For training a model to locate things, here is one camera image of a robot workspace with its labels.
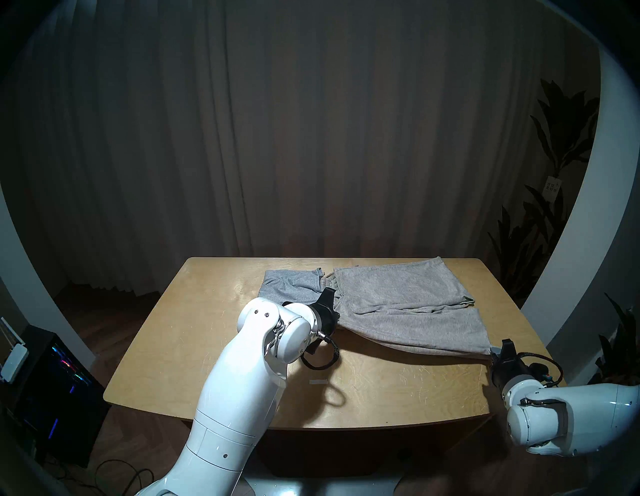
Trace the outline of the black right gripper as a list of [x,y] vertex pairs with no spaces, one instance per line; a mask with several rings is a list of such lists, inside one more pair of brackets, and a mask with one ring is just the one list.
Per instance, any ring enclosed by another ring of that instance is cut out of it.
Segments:
[[499,391],[509,391],[513,384],[534,379],[510,338],[503,339],[500,348],[491,347],[490,356],[489,379]]

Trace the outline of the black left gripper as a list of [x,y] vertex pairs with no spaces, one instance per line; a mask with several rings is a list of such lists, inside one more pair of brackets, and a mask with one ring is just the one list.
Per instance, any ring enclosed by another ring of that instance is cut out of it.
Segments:
[[309,307],[315,312],[317,321],[317,336],[326,340],[330,338],[339,323],[340,315],[334,309],[335,289],[325,287],[322,293]]

